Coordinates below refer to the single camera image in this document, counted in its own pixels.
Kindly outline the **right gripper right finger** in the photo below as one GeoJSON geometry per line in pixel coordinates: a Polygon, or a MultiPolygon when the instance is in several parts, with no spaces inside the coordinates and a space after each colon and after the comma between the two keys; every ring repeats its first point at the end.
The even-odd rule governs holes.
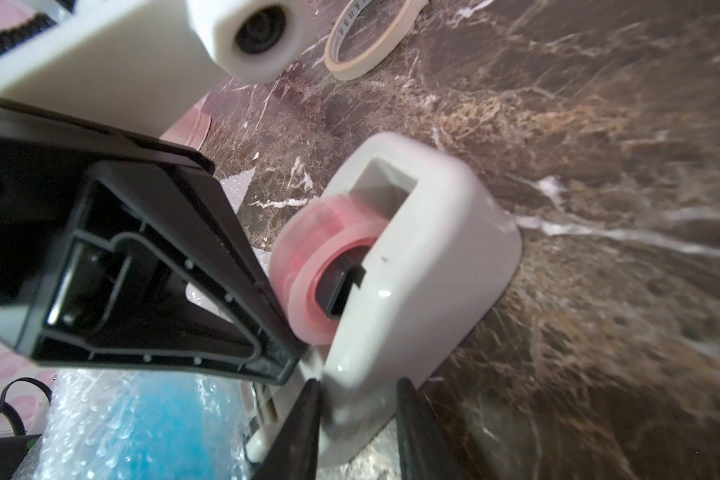
{"type": "Polygon", "coordinates": [[[466,479],[432,410],[411,380],[396,385],[396,424],[402,479],[466,479]]]}

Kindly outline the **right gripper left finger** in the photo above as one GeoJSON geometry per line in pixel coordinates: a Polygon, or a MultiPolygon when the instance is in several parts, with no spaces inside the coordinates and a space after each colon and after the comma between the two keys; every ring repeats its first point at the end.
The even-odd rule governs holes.
{"type": "Polygon", "coordinates": [[[310,379],[280,429],[254,480],[314,480],[319,455],[321,386],[310,379]]]}

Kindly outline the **blue bottle with label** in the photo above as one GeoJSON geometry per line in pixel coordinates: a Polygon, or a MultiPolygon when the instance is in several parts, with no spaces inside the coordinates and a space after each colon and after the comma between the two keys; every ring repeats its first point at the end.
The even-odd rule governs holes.
{"type": "Polygon", "coordinates": [[[239,383],[145,373],[126,383],[78,455],[82,479],[248,479],[239,383]]]}

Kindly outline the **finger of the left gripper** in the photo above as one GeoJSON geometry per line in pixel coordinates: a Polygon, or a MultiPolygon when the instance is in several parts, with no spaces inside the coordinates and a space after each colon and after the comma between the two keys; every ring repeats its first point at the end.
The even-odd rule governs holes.
{"type": "Polygon", "coordinates": [[[0,342],[283,384],[305,345],[196,150],[0,100],[0,342]]]}

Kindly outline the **white tape dispenser pink roll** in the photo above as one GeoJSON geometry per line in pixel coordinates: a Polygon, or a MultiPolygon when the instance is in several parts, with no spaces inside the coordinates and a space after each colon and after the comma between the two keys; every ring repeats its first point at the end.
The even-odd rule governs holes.
{"type": "Polygon", "coordinates": [[[350,462],[497,303],[522,257],[513,217],[463,161],[401,134],[366,140],[283,227],[268,278],[308,349],[274,396],[322,389],[318,463],[350,462]]]}

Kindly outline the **bubble wrap sheet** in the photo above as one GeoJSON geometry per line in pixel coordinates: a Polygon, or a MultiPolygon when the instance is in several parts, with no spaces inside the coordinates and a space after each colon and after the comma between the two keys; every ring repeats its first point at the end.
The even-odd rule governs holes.
{"type": "Polygon", "coordinates": [[[300,393],[287,327],[223,184],[103,162],[86,174],[0,334],[59,387],[40,479],[309,478],[314,388],[287,428],[251,429],[247,386],[300,393]]]}

